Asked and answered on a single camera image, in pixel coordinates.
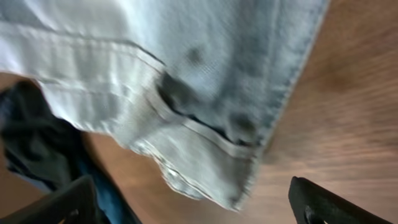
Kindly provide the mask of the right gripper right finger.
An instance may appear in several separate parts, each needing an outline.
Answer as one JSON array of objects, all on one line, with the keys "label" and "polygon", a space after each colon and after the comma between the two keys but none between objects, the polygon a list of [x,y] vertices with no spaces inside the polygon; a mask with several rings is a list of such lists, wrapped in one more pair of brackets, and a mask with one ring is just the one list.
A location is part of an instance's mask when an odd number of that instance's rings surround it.
[{"label": "right gripper right finger", "polygon": [[292,177],[289,202],[298,224],[391,224],[303,177]]}]

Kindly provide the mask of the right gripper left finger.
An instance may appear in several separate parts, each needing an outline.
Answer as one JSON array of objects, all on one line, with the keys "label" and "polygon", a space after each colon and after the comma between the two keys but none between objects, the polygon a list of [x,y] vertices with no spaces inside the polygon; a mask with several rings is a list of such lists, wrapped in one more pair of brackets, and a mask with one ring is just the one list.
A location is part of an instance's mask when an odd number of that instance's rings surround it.
[{"label": "right gripper left finger", "polygon": [[93,181],[83,176],[70,185],[1,218],[2,224],[100,223]]}]

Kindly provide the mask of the light blue denim shorts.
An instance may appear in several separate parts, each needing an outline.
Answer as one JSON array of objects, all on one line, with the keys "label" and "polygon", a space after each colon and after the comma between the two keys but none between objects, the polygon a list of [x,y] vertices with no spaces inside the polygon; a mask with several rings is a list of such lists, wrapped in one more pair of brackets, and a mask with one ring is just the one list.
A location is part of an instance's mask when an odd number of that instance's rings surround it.
[{"label": "light blue denim shorts", "polygon": [[151,156],[166,183],[238,211],[328,1],[1,0],[1,71],[53,114]]}]

